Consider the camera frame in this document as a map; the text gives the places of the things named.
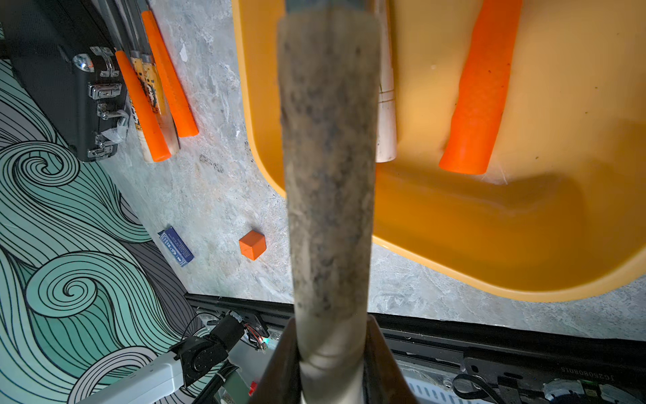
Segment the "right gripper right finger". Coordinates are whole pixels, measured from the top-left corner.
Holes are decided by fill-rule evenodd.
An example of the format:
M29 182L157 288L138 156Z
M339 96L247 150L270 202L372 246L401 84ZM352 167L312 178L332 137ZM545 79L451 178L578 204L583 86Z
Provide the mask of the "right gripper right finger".
M363 363L365 403L417 403L372 315L367 317Z

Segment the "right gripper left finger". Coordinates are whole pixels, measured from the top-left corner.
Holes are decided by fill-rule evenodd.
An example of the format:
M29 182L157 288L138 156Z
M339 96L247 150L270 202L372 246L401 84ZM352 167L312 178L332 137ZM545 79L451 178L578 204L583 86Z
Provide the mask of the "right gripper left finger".
M290 319L249 404L302 402L296 321Z

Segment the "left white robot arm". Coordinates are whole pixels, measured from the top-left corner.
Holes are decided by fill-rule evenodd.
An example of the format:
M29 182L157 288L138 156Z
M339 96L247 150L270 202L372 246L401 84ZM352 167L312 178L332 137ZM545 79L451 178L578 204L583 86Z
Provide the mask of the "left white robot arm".
M203 337L189 337L149 365L82 400L83 403L154 403L189 387L217 365L226 365L245 327L224 316Z

